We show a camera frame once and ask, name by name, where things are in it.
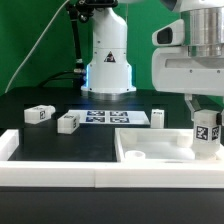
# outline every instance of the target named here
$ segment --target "white container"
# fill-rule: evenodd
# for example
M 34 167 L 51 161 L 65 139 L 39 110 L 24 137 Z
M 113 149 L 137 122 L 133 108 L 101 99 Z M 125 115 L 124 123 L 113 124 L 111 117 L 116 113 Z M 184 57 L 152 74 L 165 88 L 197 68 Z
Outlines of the white container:
M 115 130 L 115 148 L 118 162 L 129 162 L 129 151 L 145 154 L 133 162 L 194 162 L 192 149 L 193 130 L 191 129 L 138 129 L 117 128 Z M 223 155 L 223 146 L 217 154 Z

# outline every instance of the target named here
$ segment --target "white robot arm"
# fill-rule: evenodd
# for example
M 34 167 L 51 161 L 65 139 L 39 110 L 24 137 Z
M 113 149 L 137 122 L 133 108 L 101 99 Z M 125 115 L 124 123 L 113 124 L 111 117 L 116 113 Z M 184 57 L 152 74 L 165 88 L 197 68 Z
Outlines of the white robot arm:
M 119 100 L 136 91 L 127 62 L 127 24 L 112 9 L 117 4 L 117 0 L 79 0 L 76 4 L 80 21 L 93 19 L 93 58 L 81 88 L 84 96 Z
M 185 12 L 197 9 L 223 7 L 223 0 L 160 0 L 170 11 Z
M 161 0 L 181 19 L 156 31 L 152 58 L 158 91 L 184 93 L 194 120 L 194 150 L 210 157 L 220 145 L 218 111 L 199 110 L 193 94 L 224 96 L 224 1 Z

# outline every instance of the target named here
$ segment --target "black tabletop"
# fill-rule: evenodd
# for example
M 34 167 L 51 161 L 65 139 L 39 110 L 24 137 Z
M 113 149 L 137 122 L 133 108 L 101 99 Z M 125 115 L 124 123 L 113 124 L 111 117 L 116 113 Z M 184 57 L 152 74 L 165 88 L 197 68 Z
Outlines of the black tabletop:
M 221 111 L 207 97 L 200 97 L 199 101 L 204 109 Z M 56 113 L 40 124 L 25 124 L 24 109 L 36 105 L 53 105 Z M 115 128 L 149 127 L 81 124 L 71 135 L 58 134 L 57 119 L 70 109 L 145 111 L 149 121 L 152 109 L 164 109 L 166 128 L 193 127 L 182 94 L 139 90 L 132 98 L 111 102 L 82 97 L 79 91 L 70 88 L 15 88 L 0 97 L 0 134 L 12 128 L 20 133 L 20 146 L 10 160 L 115 162 Z

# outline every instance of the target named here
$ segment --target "white tray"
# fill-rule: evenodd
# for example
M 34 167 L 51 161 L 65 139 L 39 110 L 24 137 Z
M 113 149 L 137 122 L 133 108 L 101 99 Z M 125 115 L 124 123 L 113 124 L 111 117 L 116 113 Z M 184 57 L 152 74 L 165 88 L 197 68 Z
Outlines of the white tray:
M 118 162 L 193 162 L 195 153 L 191 147 L 180 147 L 177 143 L 180 135 L 192 136 L 191 129 L 135 129 L 117 128 L 115 130 L 115 148 Z M 217 152 L 217 159 L 224 155 L 223 146 Z

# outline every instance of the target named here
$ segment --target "white cube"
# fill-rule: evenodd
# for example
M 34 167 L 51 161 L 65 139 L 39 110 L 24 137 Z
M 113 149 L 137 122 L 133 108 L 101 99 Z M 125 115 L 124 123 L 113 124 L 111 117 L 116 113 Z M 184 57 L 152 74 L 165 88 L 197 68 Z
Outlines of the white cube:
M 72 134 L 79 127 L 79 120 L 78 113 L 66 113 L 58 119 L 58 133 Z
M 24 110 L 25 123 L 38 124 L 40 122 L 51 119 L 51 115 L 55 112 L 53 106 L 39 105 Z
M 220 144 L 221 126 L 216 121 L 218 113 L 211 110 L 194 113 L 194 141 Z
M 164 128 L 164 110 L 152 110 L 151 128 Z

